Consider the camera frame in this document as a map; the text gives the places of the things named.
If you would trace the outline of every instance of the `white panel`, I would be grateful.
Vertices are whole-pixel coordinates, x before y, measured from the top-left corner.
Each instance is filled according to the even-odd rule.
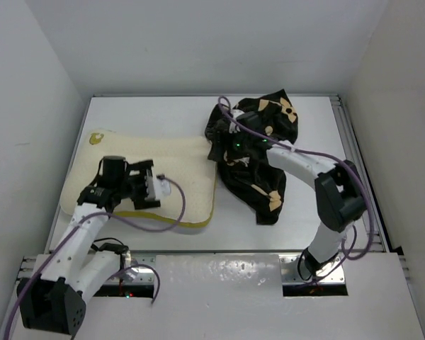
[[[44,249],[83,109],[25,2],[0,1],[0,324],[22,256]]]
[[[95,297],[76,340],[421,340],[396,254],[345,262],[349,296],[282,295],[278,256],[158,256],[158,300]],[[13,340],[68,340],[24,329]]]
[[[230,97],[237,103],[241,97]],[[299,138],[296,146],[328,152],[344,158],[339,131],[328,97],[290,96],[299,115]],[[140,137],[203,136],[217,97],[130,97],[93,98],[81,141],[89,132],[105,128]],[[100,237],[117,237],[131,249],[147,251],[260,251],[304,249],[313,240],[319,225],[315,192],[305,183],[287,176],[285,204],[275,225],[256,225],[255,213],[233,196],[219,182],[215,191],[214,214],[210,224],[197,235],[175,232],[154,234],[140,232],[116,220],[110,220]],[[60,240],[70,216],[60,212],[51,249]],[[145,225],[160,222],[144,220]],[[356,248],[367,242],[359,221]]]
[[[425,329],[425,0],[393,0],[348,105],[395,246],[402,245]]]
[[[386,0],[26,0],[82,95],[343,91]]]

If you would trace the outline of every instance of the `yellow edge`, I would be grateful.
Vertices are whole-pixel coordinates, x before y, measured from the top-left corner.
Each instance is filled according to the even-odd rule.
[[[213,197],[212,197],[212,209],[211,209],[210,216],[208,217],[207,220],[202,221],[202,222],[198,222],[198,223],[180,222],[179,223],[180,226],[187,227],[187,228],[198,229],[198,228],[206,227],[208,225],[208,223],[211,221],[211,218],[213,218],[216,185],[217,185],[217,167],[216,167],[215,179],[214,179],[214,189],[213,189],[213,192],[212,192],[212,194],[213,194],[212,196]],[[120,211],[120,212],[116,212],[115,214],[118,215],[118,216],[123,216],[123,217],[151,218],[152,220],[157,220],[157,221],[162,221],[162,222],[167,222],[167,223],[173,223],[173,222],[175,222],[175,220],[172,219],[172,218],[167,218],[167,217],[159,216],[157,214],[154,214],[153,212],[147,212],[147,211]]]

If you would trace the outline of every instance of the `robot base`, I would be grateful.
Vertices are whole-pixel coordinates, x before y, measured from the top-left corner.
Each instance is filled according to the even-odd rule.
[[[318,277],[328,275],[318,283],[307,285],[298,273],[300,253],[281,254],[280,269],[282,273],[283,296],[332,296],[348,295],[342,266],[329,274],[340,262],[339,256],[317,272]]]

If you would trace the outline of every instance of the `patterned fabric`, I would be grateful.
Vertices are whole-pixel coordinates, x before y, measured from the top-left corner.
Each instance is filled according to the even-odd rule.
[[[261,119],[258,131],[271,138],[292,143],[298,138],[298,115],[284,90],[261,98],[242,99],[233,109],[256,112]],[[230,122],[216,105],[205,129],[206,138],[213,143],[212,150],[216,131],[227,131],[229,126]],[[229,143],[232,140],[225,139],[223,143],[223,159],[216,159],[220,178],[233,194],[255,209],[258,224],[273,225],[283,207],[285,172],[269,166],[265,152],[250,150],[244,157],[230,159],[227,149],[231,150]]]

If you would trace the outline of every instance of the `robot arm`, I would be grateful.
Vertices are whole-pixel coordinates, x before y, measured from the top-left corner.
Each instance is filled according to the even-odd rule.
[[[114,273],[123,269],[127,246],[104,244],[84,265],[90,246],[122,199],[130,198],[135,209],[160,206],[160,199],[171,193],[163,176],[153,176],[153,162],[129,164],[123,157],[104,157],[95,179],[81,192],[67,230],[66,238],[76,233],[31,285],[21,303],[23,325],[75,336],[84,320],[86,304]],[[18,285],[21,293],[28,280]]]
[[[285,144],[294,149],[289,141]],[[287,171],[315,190],[321,220],[312,243],[305,250],[302,271],[315,275],[338,253],[341,240],[366,206],[348,173],[328,159],[301,154],[274,145],[266,151],[269,165]],[[346,163],[357,173],[350,161]]]
[[[324,158],[310,156],[294,150],[289,141],[279,141],[287,145],[286,149],[264,139],[264,126],[255,112],[235,114],[219,120],[212,129],[212,147],[208,159],[222,162],[226,152],[230,159],[249,157],[268,162],[297,177],[314,189],[317,200],[317,212],[321,223],[312,243],[301,256],[300,268],[315,276],[316,272],[329,263],[338,253],[341,240],[352,222],[358,220],[366,210],[365,201],[356,184],[339,164]],[[235,122],[257,135],[241,131]],[[344,161],[357,175],[356,167],[350,161]]]

